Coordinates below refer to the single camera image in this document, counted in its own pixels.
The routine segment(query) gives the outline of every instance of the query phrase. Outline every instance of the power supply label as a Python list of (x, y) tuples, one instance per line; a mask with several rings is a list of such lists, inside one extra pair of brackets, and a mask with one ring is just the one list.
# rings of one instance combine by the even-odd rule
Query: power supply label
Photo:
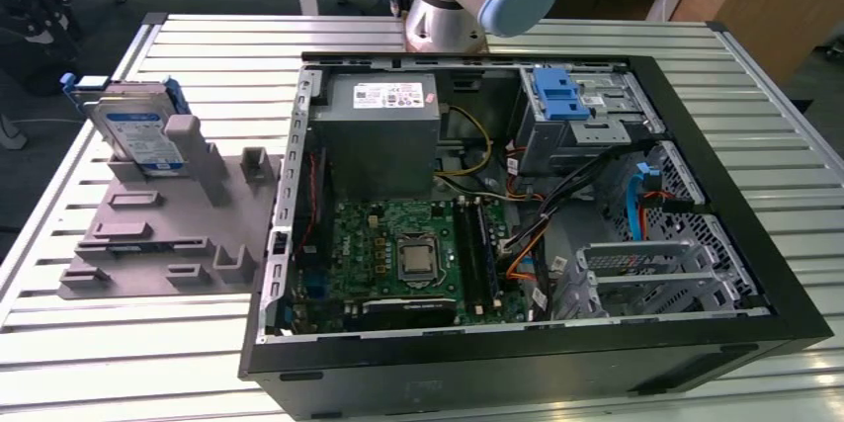
[(422, 83), (358, 83), (355, 109), (423, 108)]
[(172, 176), (184, 166), (176, 145), (164, 135), (164, 120), (158, 114), (107, 114), (110, 129), (135, 162), (148, 175)]

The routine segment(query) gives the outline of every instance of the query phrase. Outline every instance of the ram slot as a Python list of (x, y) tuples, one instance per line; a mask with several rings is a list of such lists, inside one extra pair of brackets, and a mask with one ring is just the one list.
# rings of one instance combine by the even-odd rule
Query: ram slot
[(490, 239), (482, 218), (483, 209), (479, 204), (462, 200), (455, 201), (452, 209), (463, 300), (467, 311), (482, 315), (484, 308), (492, 307), (494, 304), (484, 249), (486, 245), (490, 245)]

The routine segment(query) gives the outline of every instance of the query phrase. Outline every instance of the sticker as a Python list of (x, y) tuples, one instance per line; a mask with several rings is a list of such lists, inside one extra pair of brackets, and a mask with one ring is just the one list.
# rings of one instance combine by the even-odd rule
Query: sticker
[(548, 297), (544, 296), (543, 291), (539, 287), (534, 287), (534, 294), (531, 295), (534, 301), (538, 303), (540, 308), (544, 310), (544, 306), (548, 305)]
[(111, 252), (142, 252), (142, 246), (111, 246)]
[(164, 135), (164, 121), (158, 114), (107, 114), (110, 129), (135, 162), (150, 175), (174, 176), (184, 166), (182, 154)]
[(548, 267), (548, 270), (551, 272), (563, 272), (563, 269), (566, 269), (567, 263), (568, 263), (568, 260), (566, 260), (566, 258), (556, 256), (554, 258), (554, 262), (551, 263), (551, 267)]
[(519, 175), (519, 160), (515, 158), (507, 159), (507, 173), (511, 175)]
[(580, 96), (580, 102), (584, 106), (604, 106), (604, 98), (602, 96)]
[(355, 109), (423, 108), (422, 83), (358, 83)]

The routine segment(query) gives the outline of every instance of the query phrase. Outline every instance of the chip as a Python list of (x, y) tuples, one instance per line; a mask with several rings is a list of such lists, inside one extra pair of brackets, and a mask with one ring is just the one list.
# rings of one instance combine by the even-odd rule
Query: chip
[(424, 232), (408, 232), (399, 236), (399, 279), (410, 286), (411, 283), (427, 285), (436, 279), (439, 268), (439, 252), (436, 235)]
[(428, 246), (406, 246), (402, 252), (404, 255), (404, 268), (408, 274), (434, 271), (432, 249)]

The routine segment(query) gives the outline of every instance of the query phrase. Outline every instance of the yellow wire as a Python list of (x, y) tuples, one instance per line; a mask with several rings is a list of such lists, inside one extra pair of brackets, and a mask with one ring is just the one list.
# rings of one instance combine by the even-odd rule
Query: yellow wire
[(480, 130), (480, 133), (484, 134), (484, 140), (487, 141), (487, 154), (484, 155), (484, 159), (480, 161), (480, 163), (475, 165), (472, 168), (467, 168), (466, 170), (454, 170), (450, 172), (446, 172), (446, 171), (435, 172), (434, 175), (439, 177), (442, 176), (459, 177), (463, 175), (470, 175), (471, 173), (475, 173), (478, 170), (480, 170), (482, 168), (487, 166), (487, 163), (490, 162), (490, 157), (492, 157), (492, 140), (490, 139), (490, 134), (487, 133), (487, 129), (480, 125), (480, 122), (472, 117), (470, 113), (466, 112), (464, 109), (456, 106), (450, 106), (450, 108), (456, 109), (466, 116), (466, 119), (468, 119), (470, 122), (475, 124), (475, 126)]

